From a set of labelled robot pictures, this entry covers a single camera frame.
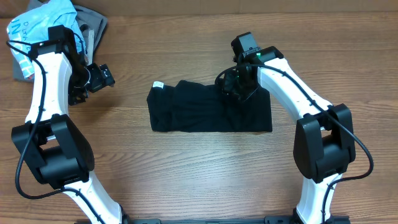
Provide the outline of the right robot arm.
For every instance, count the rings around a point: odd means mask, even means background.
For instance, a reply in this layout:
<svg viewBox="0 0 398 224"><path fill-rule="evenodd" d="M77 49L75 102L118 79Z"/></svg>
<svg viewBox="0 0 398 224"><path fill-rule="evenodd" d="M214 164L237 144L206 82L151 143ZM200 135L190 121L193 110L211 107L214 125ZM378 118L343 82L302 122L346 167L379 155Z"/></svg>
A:
<svg viewBox="0 0 398 224"><path fill-rule="evenodd" d="M274 46L262 49L250 32L232 42L235 68L224 71L221 89L247 100L260 88L274 95L296 123L294 161L303 175L300 201L292 215L266 216L265 223L349 223L334 216L330 205L341 180L356 158L351 111L312 91Z"/></svg>

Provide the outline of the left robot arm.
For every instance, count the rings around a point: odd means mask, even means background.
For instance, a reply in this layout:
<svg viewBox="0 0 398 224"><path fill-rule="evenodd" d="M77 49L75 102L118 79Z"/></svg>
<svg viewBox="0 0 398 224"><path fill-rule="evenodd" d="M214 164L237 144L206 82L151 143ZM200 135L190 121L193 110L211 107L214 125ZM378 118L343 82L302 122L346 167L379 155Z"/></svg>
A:
<svg viewBox="0 0 398 224"><path fill-rule="evenodd" d="M85 65L77 35L63 25L49 27L48 40L30 44L24 55L35 69L32 103L25 123L12 129L21 156L18 193L38 200L64 193L91 223L129 223L130 218L98 180L93 150L68 115L69 106L115 80L107 65Z"/></svg>

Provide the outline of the black t-shirt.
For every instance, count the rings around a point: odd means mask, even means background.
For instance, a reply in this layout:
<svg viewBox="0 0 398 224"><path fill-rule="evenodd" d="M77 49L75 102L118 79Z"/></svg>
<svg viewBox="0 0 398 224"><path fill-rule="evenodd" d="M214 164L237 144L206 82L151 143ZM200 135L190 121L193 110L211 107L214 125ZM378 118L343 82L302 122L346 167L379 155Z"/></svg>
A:
<svg viewBox="0 0 398 224"><path fill-rule="evenodd" d="M179 81L154 82L147 96L150 125L157 132L271 132L270 94L257 89L246 101L221 92L216 85Z"/></svg>

